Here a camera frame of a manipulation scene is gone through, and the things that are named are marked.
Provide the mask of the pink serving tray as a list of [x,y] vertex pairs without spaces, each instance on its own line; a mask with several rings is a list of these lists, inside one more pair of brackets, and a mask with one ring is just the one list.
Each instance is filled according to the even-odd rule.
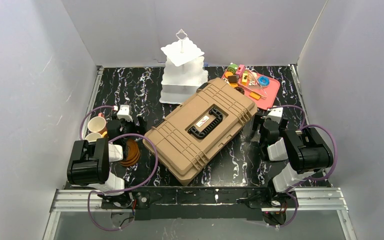
[[243,65],[229,66],[221,79],[255,102],[261,110],[268,110],[273,107],[280,89],[278,80],[252,71]]

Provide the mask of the tan plastic tool case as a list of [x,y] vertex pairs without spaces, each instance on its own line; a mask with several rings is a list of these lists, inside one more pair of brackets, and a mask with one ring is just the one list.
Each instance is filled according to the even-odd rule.
[[253,100],[214,78],[148,130],[142,142],[187,186],[257,111]]

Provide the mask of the white three-tier cake stand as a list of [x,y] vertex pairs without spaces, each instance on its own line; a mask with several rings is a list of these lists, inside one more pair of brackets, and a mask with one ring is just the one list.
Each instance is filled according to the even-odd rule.
[[191,41],[188,34],[180,29],[177,41],[161,48],[166,55],[159,102],[182,104],[208,81],[204,70],[204,52]]

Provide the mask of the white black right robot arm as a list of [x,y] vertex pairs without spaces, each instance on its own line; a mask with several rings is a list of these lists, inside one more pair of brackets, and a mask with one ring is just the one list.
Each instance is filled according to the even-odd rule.
[[259,131],[259,143],[271,162],[287,161],[282,171],[273,177],[268,188],[272,194],[286,194],[313,174],[337,165],[337,145],[334,137],[324,127],[308,124],[299,130],[286,128],[287,119],[275,121],[272,117],[256,115],[252,129]]

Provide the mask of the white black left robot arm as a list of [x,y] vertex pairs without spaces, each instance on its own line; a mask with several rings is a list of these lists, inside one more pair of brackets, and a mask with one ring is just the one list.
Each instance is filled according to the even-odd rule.
[[67,166],[68,182],[74,187],[94,188],[105,196],[122,194],[125,181],[110,170],[111,163],[131,167],[140,159],[138,144],[129,134],[144,134],[147,123],[138,116],[138,124],[129,121],[129,116],[113,116],[106,120],[102,114],[92,118],[87,128],[89,134],[73,144]]

